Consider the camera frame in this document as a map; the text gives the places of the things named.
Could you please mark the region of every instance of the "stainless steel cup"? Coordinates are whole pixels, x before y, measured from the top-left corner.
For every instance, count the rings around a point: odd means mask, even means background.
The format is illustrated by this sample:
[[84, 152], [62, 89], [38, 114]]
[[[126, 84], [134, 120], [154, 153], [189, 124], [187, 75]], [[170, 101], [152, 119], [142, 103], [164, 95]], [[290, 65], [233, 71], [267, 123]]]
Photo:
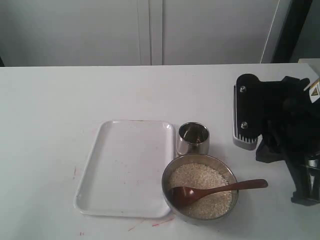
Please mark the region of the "stainless steel cup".
[[185, 154], [208, 154], [210, 144], [209, 130], [198, 122], [187, 122], [179, 128], [176, 152]]

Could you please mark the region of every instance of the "white cabinet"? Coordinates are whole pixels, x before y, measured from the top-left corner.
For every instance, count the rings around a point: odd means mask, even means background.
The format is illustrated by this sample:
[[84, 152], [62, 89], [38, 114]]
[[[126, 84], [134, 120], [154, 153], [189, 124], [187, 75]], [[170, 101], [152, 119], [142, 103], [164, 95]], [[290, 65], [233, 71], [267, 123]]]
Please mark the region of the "white cabinet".
[[270, 62], [291, 0], [1, 0], [7, 66]]

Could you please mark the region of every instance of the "brown spoon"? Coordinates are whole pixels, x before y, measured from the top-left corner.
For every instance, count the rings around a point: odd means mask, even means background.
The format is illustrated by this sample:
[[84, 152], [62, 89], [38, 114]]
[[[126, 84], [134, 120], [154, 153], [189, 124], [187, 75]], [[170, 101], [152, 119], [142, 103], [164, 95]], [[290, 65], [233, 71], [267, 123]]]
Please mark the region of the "brown spoon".
[[230, 190], [244, 190], [244, 189], [262, 189], [268, 187], [268, 182], [264, 179], [255, 179], [241, 181], [226, 186], [215, 187], [211, 189], [197, 189], [187, 186], [177, 186], [171, 188], [168, 193], [169, 201], [177, 209], [188, 206], [198, 201], [199, 199], [219, 192], [230, 191]]

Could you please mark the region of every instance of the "red mark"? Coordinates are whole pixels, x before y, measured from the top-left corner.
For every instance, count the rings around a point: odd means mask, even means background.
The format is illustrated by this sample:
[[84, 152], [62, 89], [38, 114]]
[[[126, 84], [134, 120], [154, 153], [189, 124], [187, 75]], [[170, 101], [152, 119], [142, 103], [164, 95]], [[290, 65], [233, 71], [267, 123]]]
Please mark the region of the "red mark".
[[164, 223], [170, 222], [170, 221], [172, 221], [173, 219], [175, 219], [175, 218], [172, 217], [172, 218], [170, 218], [169, 220], [162, 221], [162, 222], [159, 222], [159, 223], [156, 223], [156, 224], [152, 224], [152, 227], [158, 227], [160, 224], [164, 224]]
[[76, 177], [76, 171], [77, 171], [77, 167], [74, 166], [74, 172], [73, 172], [73, 178], [72, 178], [72, 179], [75, 179], [75, 177]]
[[131, 230], [135, 229], [138, 225], [142, 224], [144, 222], [144, 220], [146, 220], [146, 219], [142, 219], [142, 221], [140, 221], [137, 225], [133, 226], [132, 228], [129, 228], [128, 232], [130, 232]]

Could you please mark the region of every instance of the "stainless steel bowl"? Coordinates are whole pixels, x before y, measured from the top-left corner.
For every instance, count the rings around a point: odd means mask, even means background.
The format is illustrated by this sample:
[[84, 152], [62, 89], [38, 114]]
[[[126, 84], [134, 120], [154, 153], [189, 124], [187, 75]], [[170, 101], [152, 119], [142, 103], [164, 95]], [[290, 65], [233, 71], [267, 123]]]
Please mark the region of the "stainless steel bowl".
[[174, 170], [177, 169], [178, 167], [180, 167], [181, 165], [192, 164], [192, 163], [204, 164], [204, 165], [218, 171], [227, 180], [227, 182], [229, 184], [234, 184], [237, 182], [236, 177], [233, 174], [233, 172], [230, 170], [230, 168], [228, 168], [227, 165], [225, 165], [222, 161], [220, 161], [212, 156], [202, 155], [202, 154], [187, 154], [187, 155], [179, 156], [176, 159], [174, 159], [172, 162], [170, 162], [168, 164], [168, 166], [166, 166], [166, 168], [163, 172], [163, 175], [162, 175], [162, 182], [161, 182], [162, 192], [163, 192], [164, 199], [165, 199], [166, 203], [168, 204], [168, 206], [171, 208], [171, 210], [176, 215], [178, 215], [179, 217], [184, 219], [186, 222], [190, 222], [193, 224], [216, 221], [216, 220], [221, 219], [224, 216], [228, 215], [231, 212], [231, 210], [234, 208], [234, 206], [236, 205], [236, 202], [237, 202], [238, 196], [239, 196], [238, 190], [231, 191], [232, 200], [231, 200], [229, 210], [224, 215], [221, 215], [216, 218], [201, 219], [201, 218], [190, 217], [190, 216], [187, 216], [187, 215], [183, 214], [182, 212], [180, 212], [177, 208], [175, 208], [171, 204], [171, 202], [169, 201], [168, 196], [167, 196], [167, 192], [169, 190], [168, 189], [169, 177], [174, 172]]

